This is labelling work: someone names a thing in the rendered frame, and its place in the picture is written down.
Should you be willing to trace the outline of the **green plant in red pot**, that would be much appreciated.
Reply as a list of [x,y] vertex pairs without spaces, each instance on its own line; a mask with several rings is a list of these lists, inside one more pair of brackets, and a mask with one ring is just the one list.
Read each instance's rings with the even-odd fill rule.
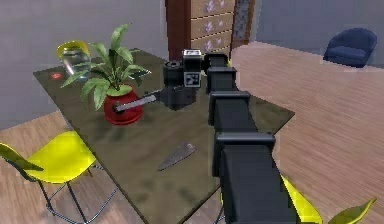
[[106,48],[102,42],[89,42],[88,45],[95,51],[100,62],[91,60],[78,62],[73,68],[79,68],[70,75],[62,84],[62,88],[69,86],[81,76],[94,74],[83,85],[80,92],[82,102],[93,93],[95,110],[103,108],[105,119],[115,125],[126,125],[138,121],[143,115],[141,106],[134,106],[131,109],[123,109],[117,112],[118,105],[131,103],[138,99],[131,84],[126,80],[132,78],[137,86],[142,84],[139,72],[145,68],[134,63],[133,54],[139,49],[128,49],[121,45],[122,37],[129,25],[122,24],[114,29],[110,38],[110,46]]

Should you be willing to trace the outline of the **brown framed patterned door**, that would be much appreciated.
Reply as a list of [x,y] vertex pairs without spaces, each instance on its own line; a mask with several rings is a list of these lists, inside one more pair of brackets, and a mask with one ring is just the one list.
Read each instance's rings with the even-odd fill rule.
[[256,0],[236,0],[233,17],[231,48],[249,43]]

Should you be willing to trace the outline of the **brown chest of drawers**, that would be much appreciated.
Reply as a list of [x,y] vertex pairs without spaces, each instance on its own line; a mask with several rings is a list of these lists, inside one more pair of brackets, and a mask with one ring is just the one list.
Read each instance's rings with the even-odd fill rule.
[[165,0],[170,60],[184,49],[206,52],[232,50],[236,0]]

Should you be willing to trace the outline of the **grey knife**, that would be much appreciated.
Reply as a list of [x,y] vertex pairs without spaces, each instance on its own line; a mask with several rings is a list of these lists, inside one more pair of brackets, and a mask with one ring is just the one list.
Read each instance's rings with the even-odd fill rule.
[[165,159],[159,164],[157,170],[163,171],[170,166],[186,159],[196,151],[196,147],[191,143],[183,143],[179,145],[173,152],[165,157]]

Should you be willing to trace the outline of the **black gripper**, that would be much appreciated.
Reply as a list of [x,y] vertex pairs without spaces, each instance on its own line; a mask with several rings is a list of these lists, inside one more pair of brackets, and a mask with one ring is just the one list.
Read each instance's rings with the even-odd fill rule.
[[[184,73],[181,61],[168,61],[163,64],[164,87],[161,91],[161,101],[171,110],[180,110],[196,101],[196,88],[184,86]],[[155,102],[155,94],[148,95],[125,104],[115,104],[112,109],[116,113],[129,110],[147,103]]]

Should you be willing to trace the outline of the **dark olive dining table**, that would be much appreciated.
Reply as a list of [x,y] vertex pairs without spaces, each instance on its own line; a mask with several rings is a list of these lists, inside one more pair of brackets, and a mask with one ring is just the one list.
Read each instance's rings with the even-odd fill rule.
[[[164,61],[146,52],[134,58],[151,72],[142,88],[161,92]],[[109,123],[92,103],[81,101],[81,84],[62,88],[64,80],[52,79],[51,74],[43,70],[35,77],[146,224],[184,224],[220,190],[212,175],[215,129],[208,123],[207,74],[194,103],[177,111],[162,101],[149,103],[142,117],[128,125]],[[274,136],[293,115],[251,94],[249,110],[258,130]],[[183,143],[193,144],[196,151],[158,171],[165,157]]]

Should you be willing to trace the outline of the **clear glass vase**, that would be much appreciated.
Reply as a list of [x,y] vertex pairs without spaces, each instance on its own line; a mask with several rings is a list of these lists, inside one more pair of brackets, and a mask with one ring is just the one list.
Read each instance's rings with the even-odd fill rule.
[[65,51],[61,58],[62,64],[66,73],[71,76],[75,72],[86,70],[86,73],[78,78],[78,81],[86,81],[89,77],[90,66],[88,62],[91,61],[89,56],[82,51]]

